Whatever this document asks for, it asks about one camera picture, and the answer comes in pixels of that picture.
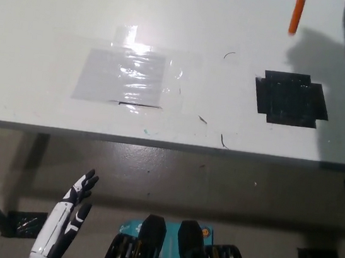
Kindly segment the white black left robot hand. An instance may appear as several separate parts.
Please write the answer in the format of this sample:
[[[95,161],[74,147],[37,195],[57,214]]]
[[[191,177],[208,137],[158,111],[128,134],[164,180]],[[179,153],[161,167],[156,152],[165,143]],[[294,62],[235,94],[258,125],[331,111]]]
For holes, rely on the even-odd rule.
[[[48,215],[28,258],[62,258],[91,211],[82,200],[91,196],[99,177],[91,169],[79,178]]]

